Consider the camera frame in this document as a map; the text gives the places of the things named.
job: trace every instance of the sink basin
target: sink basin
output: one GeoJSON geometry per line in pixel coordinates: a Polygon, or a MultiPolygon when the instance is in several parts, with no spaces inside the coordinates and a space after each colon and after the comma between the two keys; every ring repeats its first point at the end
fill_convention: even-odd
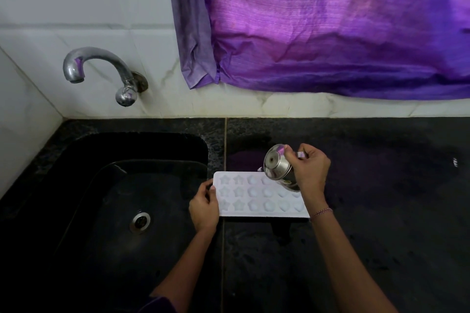
{"type": "Polygon", "coordinates": [[[190,134],[73,142],[5,239],[15,250],[2,255],[10,280],[0,311],[137,310],[194,235],[188,204],[207,163],[205,142],[190,134]],[[130,224],[141,212],[150,223],[136,233],[130,224]]]}

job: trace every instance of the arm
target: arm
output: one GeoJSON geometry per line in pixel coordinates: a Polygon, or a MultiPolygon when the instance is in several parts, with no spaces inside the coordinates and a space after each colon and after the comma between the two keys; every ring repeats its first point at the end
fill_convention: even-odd
{"type": "Polygon", "coordinates": [[[204,256],[219,221],[219,204],[215,196],[215,187],[211,186],[209,191],[206,189],[211,184],[212,179],[202,183],[189,203],[189,212],[196,228],[196,235],[175,267],[150,294],[151,297],[168,298],[178,313],[188,311],[194,287],[204,263],[204,256]]]}
{"type": "Polygon", "coordinates": [[[300,145],[299,151],[307,153],[308,159],[298,159],[289,146],[286,146],[285,156],[294,168],[340,311],[396,313],[357,256],[333,212],[314,217],[328,208],[323,190],[331,163],[329,158],[307,144],[300,145]]]}

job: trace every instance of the chrome faucet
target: chrome faucet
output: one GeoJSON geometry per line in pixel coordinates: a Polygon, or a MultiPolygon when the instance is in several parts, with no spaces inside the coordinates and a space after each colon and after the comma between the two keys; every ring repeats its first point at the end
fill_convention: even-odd
{"type": "Polygon", "coordinates": [[[116,102],[122,106],[130,106],[137,100],[137,92],[149,88],[149,83],[143,75],[132,72],[129,67],[114,53],[97,47],[81,47],[70,51],[63,60],[63,74],[70,83],[80,83],[85,80],[83,64],[89,59],[102,59],[110,62],[121,76],[124,87],[116,92],[116,102]]]}

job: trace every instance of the white ice tray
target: white ice tray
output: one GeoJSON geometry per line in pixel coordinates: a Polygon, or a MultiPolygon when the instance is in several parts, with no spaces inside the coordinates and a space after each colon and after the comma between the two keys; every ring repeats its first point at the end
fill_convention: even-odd
{"type": "Polygon", "coordinates": [[[222,217],[309,218],[300,192],[285,189],[264,172],[216,172],[222,217]]]}

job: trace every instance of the drain strainer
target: drain strainer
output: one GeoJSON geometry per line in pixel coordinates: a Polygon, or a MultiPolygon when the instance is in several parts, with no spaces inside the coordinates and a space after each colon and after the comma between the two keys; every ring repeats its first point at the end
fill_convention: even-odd
{"type": "Polygon", "coordinates": [[[150,215],[145,212],[138,213],[135,217],[132,218],[129,228],[132,233],[140,234],[145,231],[150,225],[150,215]]]}

